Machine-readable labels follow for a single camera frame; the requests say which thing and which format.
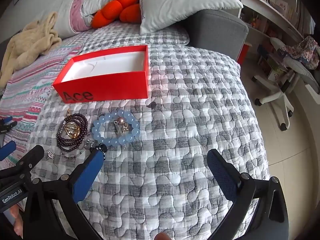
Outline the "person's left hand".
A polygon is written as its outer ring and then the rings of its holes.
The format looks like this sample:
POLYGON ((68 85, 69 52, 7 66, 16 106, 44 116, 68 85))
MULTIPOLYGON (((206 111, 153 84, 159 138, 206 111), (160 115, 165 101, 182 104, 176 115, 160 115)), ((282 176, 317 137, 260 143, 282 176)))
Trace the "person's left hand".
POLYGON ((23 238, 23 219, 20 215, 20 207, 15 204, 10 208, 10 214, 14 218, 14 231, 15 233, 23 238))

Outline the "person's right hand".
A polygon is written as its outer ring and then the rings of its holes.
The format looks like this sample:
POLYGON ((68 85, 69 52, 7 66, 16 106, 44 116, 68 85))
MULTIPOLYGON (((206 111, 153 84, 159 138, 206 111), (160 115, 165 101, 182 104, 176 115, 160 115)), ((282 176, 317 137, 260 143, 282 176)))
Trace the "person's right hand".
POLYGON ((171 238, 166 233, 160 232, 155 236, 154 240, 171 240, 171 238))

